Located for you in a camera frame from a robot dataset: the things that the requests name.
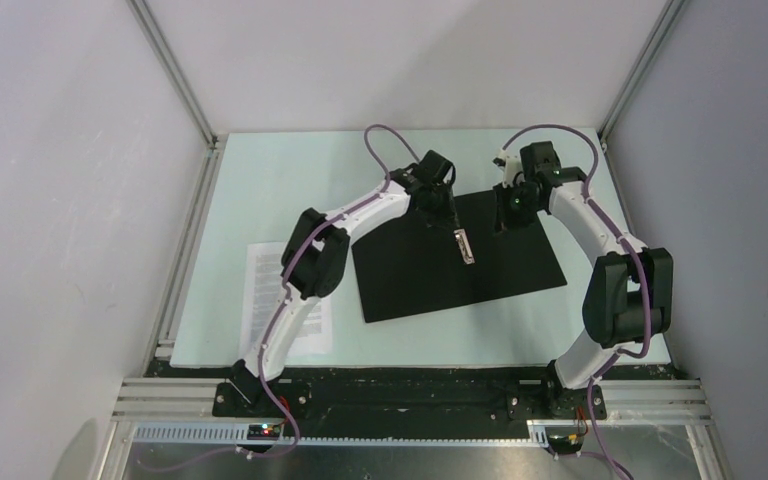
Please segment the metal folder clip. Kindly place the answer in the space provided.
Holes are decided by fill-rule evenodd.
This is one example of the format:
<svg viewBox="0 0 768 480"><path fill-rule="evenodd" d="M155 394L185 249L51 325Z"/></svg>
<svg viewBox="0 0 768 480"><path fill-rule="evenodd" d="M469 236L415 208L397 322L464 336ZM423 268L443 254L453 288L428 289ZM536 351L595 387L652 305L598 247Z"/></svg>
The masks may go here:
<svg viewBox="0 0 768 480"><path fill-rule="evenodd" d="M463 263L465 265L474 264L475 257L466 231L464 229L457 229L454 231L454 237L459 248Z"/></svg>

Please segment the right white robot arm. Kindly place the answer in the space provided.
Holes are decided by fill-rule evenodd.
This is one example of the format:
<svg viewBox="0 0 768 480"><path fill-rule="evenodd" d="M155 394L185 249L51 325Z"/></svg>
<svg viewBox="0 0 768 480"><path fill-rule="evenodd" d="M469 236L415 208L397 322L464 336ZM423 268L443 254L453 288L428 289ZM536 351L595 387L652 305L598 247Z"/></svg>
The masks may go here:
<svg viewBox="0 0 768 480"><path fill-rule="evenodd" d="M673 260L623 231L587 194L577 167L524 167L495 160L502 180L493 188L497 232L534 223L541 211L572 235L592 266L581 315L583 332L546 369L540 392L544 410L558 418L581 403L580 390L621 356L643 358L653 336L670 324Z"/></svg>

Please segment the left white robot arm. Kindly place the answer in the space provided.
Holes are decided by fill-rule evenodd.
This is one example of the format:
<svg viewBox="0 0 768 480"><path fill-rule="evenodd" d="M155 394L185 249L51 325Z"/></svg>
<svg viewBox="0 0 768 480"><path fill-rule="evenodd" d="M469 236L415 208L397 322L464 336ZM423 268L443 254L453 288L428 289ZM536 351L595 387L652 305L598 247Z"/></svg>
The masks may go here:
<svg viewBox="0 0 768 480"><path fill-rule="evenodd" d="M430 150L421 160L388 172L380 185L343 207L300 214L281 257L281 296L257 341L231 368L229 382L247 413L262 416L273 408L276 391L269 382L282 374L309 313L342 281L354 242L411 212L434 227L459 228L455 180L455 165Z"/></svg>

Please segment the red and black folder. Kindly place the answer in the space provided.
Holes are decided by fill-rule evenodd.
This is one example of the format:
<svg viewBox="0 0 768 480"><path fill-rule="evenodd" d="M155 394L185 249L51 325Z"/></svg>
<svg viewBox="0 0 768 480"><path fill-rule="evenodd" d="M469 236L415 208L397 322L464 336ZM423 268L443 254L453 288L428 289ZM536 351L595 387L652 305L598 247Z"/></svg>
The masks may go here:
<svg viewBox="0 0 768 480"><path fill-rule="evenodd" d="M416 212L356 241L352 258L365 323L548 290L567 280L540 222L496 234L495 197L460 195L456 208L473 253L464 262L453 233Z"/></svg>

